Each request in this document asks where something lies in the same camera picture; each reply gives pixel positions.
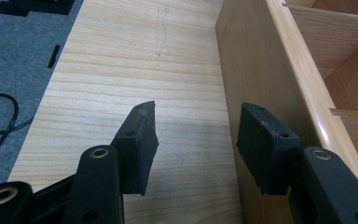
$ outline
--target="black object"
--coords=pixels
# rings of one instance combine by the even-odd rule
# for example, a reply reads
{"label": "black object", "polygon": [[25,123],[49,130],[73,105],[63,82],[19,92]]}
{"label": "black object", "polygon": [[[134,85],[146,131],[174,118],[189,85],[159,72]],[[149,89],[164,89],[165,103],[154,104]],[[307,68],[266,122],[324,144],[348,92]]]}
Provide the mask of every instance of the black object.
{"label": "black object", "polygon": [[14,107],[14,109],[13,109],[14,112],[13,112],[13,116],[11,117],[10,123],[7,125],[5,130],[0,131],[0,134],[2,134],[2,136],[0,138],[0,146],[2,146],[2,144],[5,142],[5,139],[7,138],[7,136],[10,133],[24,128],[28,124],[32,123],[34,118],[28,119],[27,121],[23,122],[22,124],[20,124],[18,126],[14,126],[14,124],[16,123],[16,120],[17,120],[17,116],[19,115],[19,104],[17,104],[17,101],[12,96],[9,96],[7,94],[0,93],[0,97],[10,100]]}
{"label": "black object", "polygon": [[75,0],[8,0],[0,2],[0,14],[28,16],[30,11],[68,15]]}
{"label": "black object", "polygon": [[285,194],[295,223],[358,223],[358,179],[334,152],[299,137],[258,105],[243,104],[238,148],[262,193]]}
{"label": "black object", "polygon": [[57,61],[57,54],[60,51],[60,47],[60,45],[56,45],[56,47],[54,47],[50,61],[48,62],[48,68],[53,68],[55,62]]}
{"label": "black object", "polygon": [[137,105],[110,146],[83,152],[75,175],[32,193],[0,184],[0,224],[124,223],[123,193],[145,195],[158,147],[155,104]]}

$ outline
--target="metal ring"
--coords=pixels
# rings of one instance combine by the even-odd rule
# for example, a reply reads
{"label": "metal ring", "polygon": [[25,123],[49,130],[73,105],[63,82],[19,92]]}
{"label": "metal ring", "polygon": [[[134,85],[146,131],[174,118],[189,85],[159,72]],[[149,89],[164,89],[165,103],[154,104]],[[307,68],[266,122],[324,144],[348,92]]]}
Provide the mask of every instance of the metal ring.
{"label": "metal ring", "polygon": [[91,152],[91,157],[98,159],[106,156],[109,153],[109,150],[106,148],[97,148]]}
{"label": "metal ring", "polygon": [[13,187],[4,187],[4,188],[0,189],[0,194],[2,194],[4,192],[8,192],[8,195],[5,195],[2,198],[0,197],[0,204],[7,203],[8,201],[12,200],[19,193],[19,191]]}
{"label": "metal ring", "polygon": [[330,161],[331,159],[333,159],[330,154],[328,154],[325,151],[321,151],[319,149],[313,149],[312,154],[316,158],[324,160],[324,161]]}

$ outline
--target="black cable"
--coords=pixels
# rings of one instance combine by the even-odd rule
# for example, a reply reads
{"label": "black cable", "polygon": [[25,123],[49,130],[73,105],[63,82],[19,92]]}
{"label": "black cable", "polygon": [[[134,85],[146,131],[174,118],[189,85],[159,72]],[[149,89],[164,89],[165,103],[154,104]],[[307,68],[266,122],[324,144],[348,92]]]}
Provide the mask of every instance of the black cable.
{"label": "black cable", "polygon": [[28,124],[30,124],[32,122],[32,120],[34,118],[28,119],[27,121],[23,122],[19,126],[14,127],[14,124],[16,123],[16,120],[17,120],[17,116],[19,115],[19,105],[17,104],[17,101],[13,97],[11,97],[9,95],[0,93],[0,97],[9,99],[11,101],[11,103],[14,105],[14,113],[13,113],[13,116],[11,117],[10,123],[7,125],[5,130],[0,131],[0,134],[2,134],[2,136],[0,138],[0,146],[2,146],[2,144],[5,141],[5,139],[7,138],[7,136],[10,133],[15,132],[15,131],[27,126]]}

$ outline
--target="cabinet compartment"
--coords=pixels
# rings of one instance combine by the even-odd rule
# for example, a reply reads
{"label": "cabinet compartment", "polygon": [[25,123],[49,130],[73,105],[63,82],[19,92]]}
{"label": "cabinet compartment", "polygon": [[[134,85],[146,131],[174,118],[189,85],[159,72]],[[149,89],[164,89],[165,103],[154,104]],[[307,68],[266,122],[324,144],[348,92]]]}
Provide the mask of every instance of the cabinet compartment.
{"label": "cabinet compartment", "polygon": [[[353,145],[358,147],[358,107],[341,106],[334,92],[338,98],[346,98],[330,84],[342,87],[339,82],[344,76],[336,76],[353,55],[358,55],[358,13],[312,8],[317,2],[227,0],[216,24],[245,223],[293,222],[287,198],[262,196],[235,148],[242,102],[271,111],[301,136],[302,147],[335,151],[358,177],[358,149]],[[298,15],[307,25],[301,25],[298,18],[296,22],[294,10],[301,11]],[[325,18],[332,19],[326,23]],[[353,30],[341,32],[350,27],[348,24]],[[319,26],[320,32],[313,32],[310,26]],[[310,36],[314,37],[314,48]]]}
{"label": "cabinet compartment", "polygon": [[358,152],[358,1],[316,1],[290,8]]}

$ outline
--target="black clamp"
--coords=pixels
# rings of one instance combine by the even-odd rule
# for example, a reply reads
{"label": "black clamp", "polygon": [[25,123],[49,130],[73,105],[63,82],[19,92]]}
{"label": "black clamp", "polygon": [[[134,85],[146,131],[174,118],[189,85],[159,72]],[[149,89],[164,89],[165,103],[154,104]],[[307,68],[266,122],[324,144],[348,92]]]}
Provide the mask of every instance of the black clamp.
{"label": "black clamp", "polygon": [[83,152],[75,175],[36,193],[0,184],[0,224],[124,223],[123,194],[145,195],[157,147],[155,104],[137,105],[109,146]]}
{"label": "black clamp", "polygon": [[358,179],[342,159],[300,138],[267,109],[243,104],[237,147],[261,192],[284,195],[296,224],[358,223]]}

